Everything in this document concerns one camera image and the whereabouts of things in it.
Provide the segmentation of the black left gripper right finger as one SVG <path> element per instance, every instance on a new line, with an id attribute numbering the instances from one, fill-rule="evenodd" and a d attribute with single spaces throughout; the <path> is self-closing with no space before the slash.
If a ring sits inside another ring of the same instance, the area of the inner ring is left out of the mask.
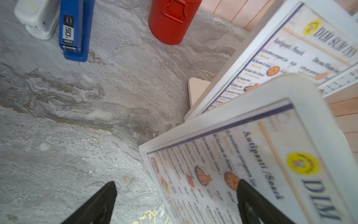
<path id="1" fill-rule="evenodd" d="M 270 201 L 248 182 L 241 179 L 237 186 L 238 209 L 244 224 L 292 224 Z"/>

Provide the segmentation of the red metal pen cup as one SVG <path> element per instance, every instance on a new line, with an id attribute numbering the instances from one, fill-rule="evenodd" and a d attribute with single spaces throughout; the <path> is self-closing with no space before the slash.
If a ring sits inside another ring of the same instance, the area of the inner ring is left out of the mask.
<path id="1" fill-rule="evenodd" d="M 164 44 L 180 44 L 201 3 L 200 0 L 153 0 L 148 19 L 150 31 Z"/>

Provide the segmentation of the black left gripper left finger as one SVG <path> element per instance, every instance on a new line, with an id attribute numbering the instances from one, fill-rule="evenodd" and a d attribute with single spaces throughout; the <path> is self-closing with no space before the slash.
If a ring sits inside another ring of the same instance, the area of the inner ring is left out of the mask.
<path id="1" fill-rule="evenodd" d="M 114 181 L 106 183 L 63 221 L 64 224 L 109 224 L 117 197 Z"/>

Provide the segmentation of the blue stapler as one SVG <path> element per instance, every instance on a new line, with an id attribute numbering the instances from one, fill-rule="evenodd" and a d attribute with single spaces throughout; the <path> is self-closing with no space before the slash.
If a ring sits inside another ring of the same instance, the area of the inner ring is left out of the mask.
<path id="1" fill-rule="evenodd" d="M 59 17 L 59 46 L 64 58 L 86 62 L 95 0 L 61 0 Z"/>

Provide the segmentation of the Dim Sum Inn menu front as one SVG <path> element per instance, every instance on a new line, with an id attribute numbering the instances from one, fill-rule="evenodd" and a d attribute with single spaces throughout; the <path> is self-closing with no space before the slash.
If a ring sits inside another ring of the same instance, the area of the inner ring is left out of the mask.
<path id="1" fill-rule="evenodd" d="M 288 101 L 140 151 L 177 224 L 240 224 L 247 182 L 296 224 L 353 224 L 327 162 Z"/>

